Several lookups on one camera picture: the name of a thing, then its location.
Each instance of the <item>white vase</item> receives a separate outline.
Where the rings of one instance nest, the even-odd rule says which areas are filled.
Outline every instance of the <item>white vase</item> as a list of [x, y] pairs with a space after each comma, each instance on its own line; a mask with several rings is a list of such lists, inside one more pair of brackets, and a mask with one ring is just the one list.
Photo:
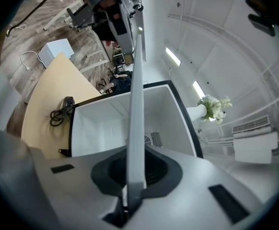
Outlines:
[[200, 104], [196, 107], [188, 107], [186, 110], [191, 121], [195, 121], [196, 119], [207, 115], [207, 109], [203, 104]]

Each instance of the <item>white cube box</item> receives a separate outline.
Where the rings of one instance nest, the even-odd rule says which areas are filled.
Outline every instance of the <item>white cube box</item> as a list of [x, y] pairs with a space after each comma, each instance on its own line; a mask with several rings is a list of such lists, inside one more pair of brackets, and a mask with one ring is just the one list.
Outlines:
[[53, 59], [61, 52], [64, 53], [68, 59], [74, 54], [68, 39], [66, 38], [46, 43], [38, 53], [38, 56], [47, 68]]
[[[163, 84], [144, 89], [145, 139], [154, 146], [202, 156], [187, 111], [178, 93], [172, 91], [173, 84], [160, 83]], [[75, 107], [70, 126], [73, 157], [118, 148], [128, 142], [130, 92], [98, 98], [101, 99]]]

